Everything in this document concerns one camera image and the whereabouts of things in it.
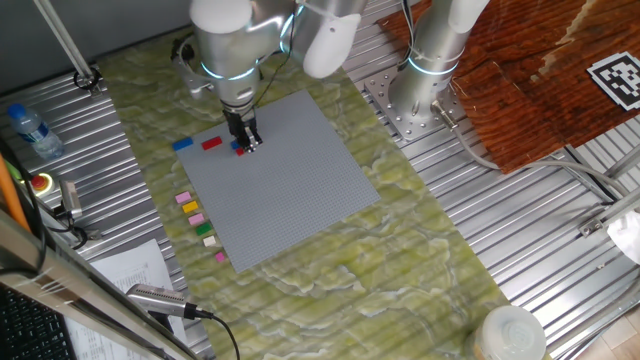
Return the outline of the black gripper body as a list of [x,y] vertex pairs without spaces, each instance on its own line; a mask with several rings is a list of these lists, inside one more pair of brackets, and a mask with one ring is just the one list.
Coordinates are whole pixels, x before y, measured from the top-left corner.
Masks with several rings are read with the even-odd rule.
[[223,102],[223,114],[230,130],[249,127],[257,129],[255,105],[248,102],[239,106]]

